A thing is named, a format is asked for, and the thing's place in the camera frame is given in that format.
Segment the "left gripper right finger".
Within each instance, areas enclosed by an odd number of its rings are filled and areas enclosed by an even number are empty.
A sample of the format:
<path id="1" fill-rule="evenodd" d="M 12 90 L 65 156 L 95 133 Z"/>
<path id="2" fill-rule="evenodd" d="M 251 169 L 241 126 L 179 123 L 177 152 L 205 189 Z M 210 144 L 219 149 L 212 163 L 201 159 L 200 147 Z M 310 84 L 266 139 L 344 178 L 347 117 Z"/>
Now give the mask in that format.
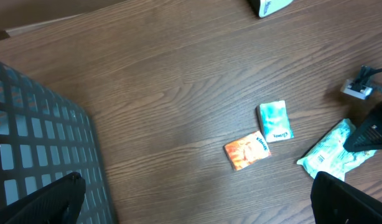
<path id="1" fill-rule="evenodd" d="M 316 224 L 382 224 L 382 202 L 320 171 L 310 194 Z"/>

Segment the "orange packet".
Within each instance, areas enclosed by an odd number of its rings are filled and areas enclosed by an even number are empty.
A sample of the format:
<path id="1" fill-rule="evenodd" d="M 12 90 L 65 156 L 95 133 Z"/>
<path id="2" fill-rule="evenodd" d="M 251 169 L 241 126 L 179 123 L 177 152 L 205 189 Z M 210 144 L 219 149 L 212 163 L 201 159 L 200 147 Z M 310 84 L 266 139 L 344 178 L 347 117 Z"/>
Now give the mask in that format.
<path id="1" fill-rule="evenodd" d="M 226 144 L 224 149 L 236 171 L 271 156 L 271 151 L 260 131 L 232 141 Z"/>

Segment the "teal wet wipes pack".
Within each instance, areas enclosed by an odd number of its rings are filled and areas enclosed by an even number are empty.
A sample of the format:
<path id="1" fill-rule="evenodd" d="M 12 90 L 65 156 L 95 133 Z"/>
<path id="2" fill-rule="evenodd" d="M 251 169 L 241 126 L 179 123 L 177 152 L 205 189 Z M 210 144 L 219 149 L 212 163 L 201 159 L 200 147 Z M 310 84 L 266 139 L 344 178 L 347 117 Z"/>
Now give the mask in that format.
<path id="1" fill-rule="evenodd" d="M 324 171 L 344 181 L 347 172 L 360 166 L 376 152 L 348 152 L 344 148 L 345 141 L 355 130 L 355 125 L 349 119 L 341 120 L 297 164 L 312 178 Z"/>

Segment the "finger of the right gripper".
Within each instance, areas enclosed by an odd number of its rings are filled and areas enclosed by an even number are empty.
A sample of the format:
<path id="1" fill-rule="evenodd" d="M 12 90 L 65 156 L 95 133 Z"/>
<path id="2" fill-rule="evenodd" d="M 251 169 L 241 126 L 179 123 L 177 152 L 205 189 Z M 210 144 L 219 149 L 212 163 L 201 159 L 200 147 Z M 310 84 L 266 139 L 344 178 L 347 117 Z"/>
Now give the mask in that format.
<path id="1" fill-rule="evenodd" d="M 382 101 L 344 143 L 348 152 L 382 150 Z"/>

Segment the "small green white packet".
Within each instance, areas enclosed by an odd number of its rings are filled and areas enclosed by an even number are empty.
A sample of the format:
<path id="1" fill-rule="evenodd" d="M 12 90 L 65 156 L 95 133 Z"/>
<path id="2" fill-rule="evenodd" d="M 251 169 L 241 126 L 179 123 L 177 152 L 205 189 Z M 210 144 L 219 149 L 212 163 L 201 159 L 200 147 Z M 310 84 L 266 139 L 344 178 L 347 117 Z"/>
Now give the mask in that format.
<path id="1" fill-rule="evenodd" d="M 256 110 L 266 142 L 283 141 L 294 137 L 284 100 L 262 103 Z"/>

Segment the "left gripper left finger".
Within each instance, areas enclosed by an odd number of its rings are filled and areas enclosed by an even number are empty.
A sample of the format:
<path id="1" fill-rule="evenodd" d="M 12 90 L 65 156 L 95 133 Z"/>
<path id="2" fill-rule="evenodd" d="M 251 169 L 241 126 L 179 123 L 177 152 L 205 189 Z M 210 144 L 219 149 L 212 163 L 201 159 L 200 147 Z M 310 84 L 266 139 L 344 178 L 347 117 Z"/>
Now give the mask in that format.
<path id="1" fill-rule="evenodd" d="M 85 179 L 72 172 L 0 209 L 0 224 L 76 224 L 85 192 Z"/>

